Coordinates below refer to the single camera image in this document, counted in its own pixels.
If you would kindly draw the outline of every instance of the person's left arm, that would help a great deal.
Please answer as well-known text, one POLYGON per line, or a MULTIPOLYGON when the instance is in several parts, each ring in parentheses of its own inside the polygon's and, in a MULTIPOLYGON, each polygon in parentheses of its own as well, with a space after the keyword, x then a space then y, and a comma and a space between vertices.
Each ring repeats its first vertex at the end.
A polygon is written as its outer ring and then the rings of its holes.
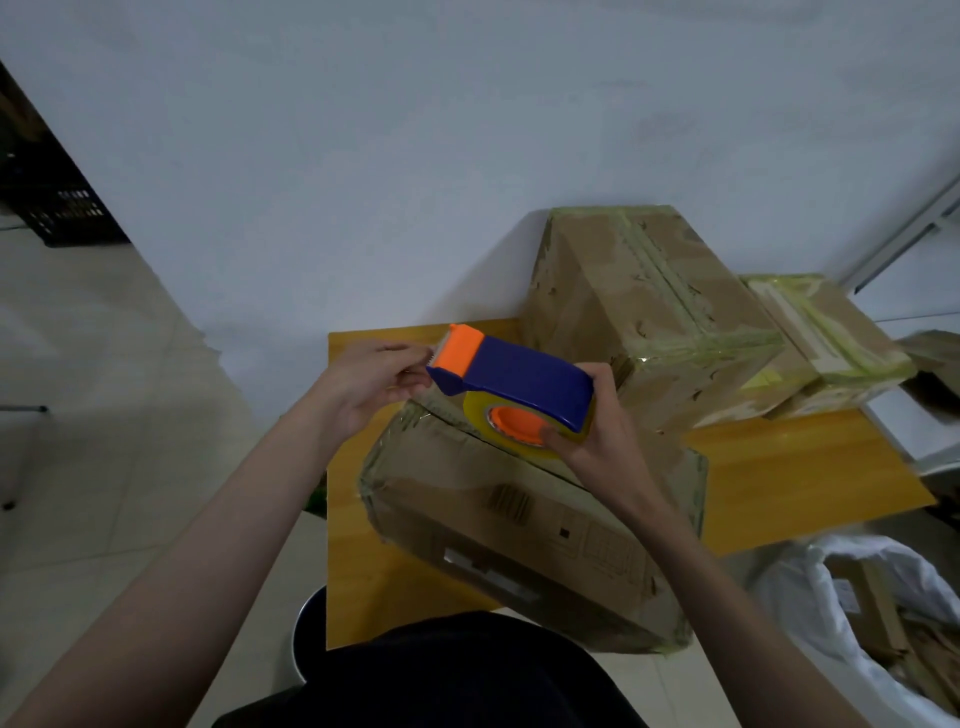
POLYGON ((426 347, 361 342, 60 658, 9 726, 185 725, 337 448, 429 385, 426 347))

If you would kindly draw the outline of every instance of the yellow wooden tabletop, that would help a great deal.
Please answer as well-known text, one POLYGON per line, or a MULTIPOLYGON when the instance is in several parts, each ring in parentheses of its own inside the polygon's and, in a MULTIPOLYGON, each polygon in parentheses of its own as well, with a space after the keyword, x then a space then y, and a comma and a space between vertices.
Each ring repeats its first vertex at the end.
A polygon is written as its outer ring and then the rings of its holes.
MULTIPOLYGON (((518 340, 516 319, 474 322, 518 340)), ((329 358, 357 339, 436 344, 446 325, 329 335, 329 358)), ((399 405, 348 440, 327 472, 326 641, 362 642, 401 624, 499 606, 399 548, 383 544, 357 496, 360 466, 399 405)), ((717 555, 929 505, 932 496, 859 410, 796 420, 762 418, 693 430, 709 458, 704 543, 717 555)))

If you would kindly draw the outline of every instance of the black plastic crate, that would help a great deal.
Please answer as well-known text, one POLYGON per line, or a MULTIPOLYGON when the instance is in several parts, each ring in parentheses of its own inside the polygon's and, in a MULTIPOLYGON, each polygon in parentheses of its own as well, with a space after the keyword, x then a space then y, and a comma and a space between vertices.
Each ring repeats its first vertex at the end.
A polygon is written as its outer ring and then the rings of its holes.
POLYGON ((8 155, 0 199, 51 248, 130 242, 52 136, 8 155))

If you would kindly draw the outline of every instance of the beige floor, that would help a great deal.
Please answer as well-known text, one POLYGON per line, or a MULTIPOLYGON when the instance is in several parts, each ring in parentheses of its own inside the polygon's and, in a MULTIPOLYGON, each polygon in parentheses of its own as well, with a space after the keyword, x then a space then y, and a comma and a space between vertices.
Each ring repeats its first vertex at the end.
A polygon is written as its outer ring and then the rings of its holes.
MULTIPOLYGON (((4 719, 259 432, 132 247, 51 251, 28 232, 0 232, 0 256, 0 403, 52 408, 0 413, 0 497, 21 493, 0 512, 4 719)), ((744 579, 774 555, 728 567, 744 579)), ((289 684, 291 625, 325 580, 325 523, 303 515, 192 725, 289 684)), ((596 658, 652 728, 737 725, 697 645, 596 658)))

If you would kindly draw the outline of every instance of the yellow tape roll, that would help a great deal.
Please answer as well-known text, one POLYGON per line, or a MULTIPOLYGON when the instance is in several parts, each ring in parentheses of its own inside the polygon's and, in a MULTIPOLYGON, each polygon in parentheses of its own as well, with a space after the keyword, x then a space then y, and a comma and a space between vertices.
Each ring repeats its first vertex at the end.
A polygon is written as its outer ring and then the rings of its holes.
POLYGON ((581 432, 574 432, 536 409, 489 392, 467 392, 464 414, 486 439, 503 448, 526 458, 555 458, 556 452, 540 444, 542 423, 553 425, 568 440, 583 442, 593 421, 593 405, 581 432))

